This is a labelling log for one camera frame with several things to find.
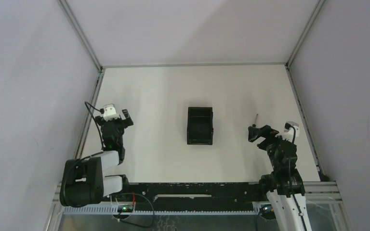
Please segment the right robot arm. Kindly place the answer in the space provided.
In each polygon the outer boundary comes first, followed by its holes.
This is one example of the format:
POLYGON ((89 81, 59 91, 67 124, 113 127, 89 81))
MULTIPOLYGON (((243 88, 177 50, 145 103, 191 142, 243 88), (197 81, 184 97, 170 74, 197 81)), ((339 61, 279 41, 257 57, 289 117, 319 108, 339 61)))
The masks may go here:
POLYGON ((286 122, 283 132, 269 125, 248 127, 248 141, 263 138, 257 147, 266 151, 272 172, 259 180, 259 194, 269 201, 260 208, 258 215, 275 218, 281 231, 310 231, 303 179, 296 168, 299 125, 286 122))

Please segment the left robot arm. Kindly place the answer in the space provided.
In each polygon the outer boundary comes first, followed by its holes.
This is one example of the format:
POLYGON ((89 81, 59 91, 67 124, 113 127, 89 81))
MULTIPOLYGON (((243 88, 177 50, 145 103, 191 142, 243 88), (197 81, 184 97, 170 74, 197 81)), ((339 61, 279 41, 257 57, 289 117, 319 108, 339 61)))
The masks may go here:
POLYGON ((124 201, 132 193, 124 174, 108 176, 105 173, 125 159, 123 135, 125 129, 133 125, 128 110, 122 110, 120 115, 110 104, 102 109, 102 114, 96 116, 95 121, 100 130, 102 150, 81 159, 66 161, 59 194, 63 206, 98 204, 111 194, 124 201))

